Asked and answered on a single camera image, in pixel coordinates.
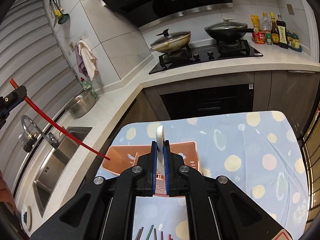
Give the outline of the person's left hand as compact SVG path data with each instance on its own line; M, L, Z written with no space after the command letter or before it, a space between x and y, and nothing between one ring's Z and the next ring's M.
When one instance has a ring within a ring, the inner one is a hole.
M0 202L4 202L9 204L14 213L17 214L17 207L13 198L13 195L7 185L7 183L3 179L3 174L0 171Z

